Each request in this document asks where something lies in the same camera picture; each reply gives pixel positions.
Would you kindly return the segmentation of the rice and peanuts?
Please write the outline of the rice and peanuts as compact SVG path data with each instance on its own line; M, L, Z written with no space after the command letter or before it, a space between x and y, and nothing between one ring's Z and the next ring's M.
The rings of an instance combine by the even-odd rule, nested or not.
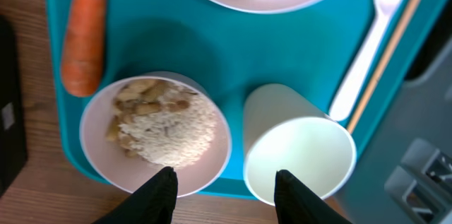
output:
M198 161L214 139L214 105L179 83L133 80L114 97L112 109L106 139L130 158L183 168Z

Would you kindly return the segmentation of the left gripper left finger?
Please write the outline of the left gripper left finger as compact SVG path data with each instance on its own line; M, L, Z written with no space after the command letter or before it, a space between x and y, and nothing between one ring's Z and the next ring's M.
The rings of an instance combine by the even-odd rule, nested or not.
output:
M164 167L93 224L170 224L178 192L177 174Z

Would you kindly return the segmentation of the pink bowl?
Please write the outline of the pink bowl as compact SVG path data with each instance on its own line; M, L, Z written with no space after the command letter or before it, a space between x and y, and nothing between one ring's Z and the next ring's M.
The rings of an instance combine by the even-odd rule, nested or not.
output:
M207 97L215 107L214 139L209 149L193 165L175 168L178 179L178 197L199 192L212 183L226 168L231 152L232 137L230 126L219 107L207 92L190 78L172 72L152 72L142 76L121 79L96 93L85 107L80 125L80 141L85 157L95 171L114 186L134 193L162 168L163 165L149 163L142 158L130 158L124 149L106 139L109 124L114 117L112 101L128 83L138 79L161 79L179 83Z

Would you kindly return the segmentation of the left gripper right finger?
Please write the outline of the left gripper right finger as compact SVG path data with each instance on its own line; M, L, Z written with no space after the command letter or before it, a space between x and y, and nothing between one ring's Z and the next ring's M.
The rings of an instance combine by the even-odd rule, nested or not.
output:
M276 172L274 202L279 224L351 224L288 170Z

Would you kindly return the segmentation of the orange carrot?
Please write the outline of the orange carrot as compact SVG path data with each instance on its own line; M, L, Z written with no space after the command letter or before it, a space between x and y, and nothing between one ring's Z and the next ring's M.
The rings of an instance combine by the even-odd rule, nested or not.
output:
M61 81L76 97L92 95L104 63L107 0L72 0L61 59Z

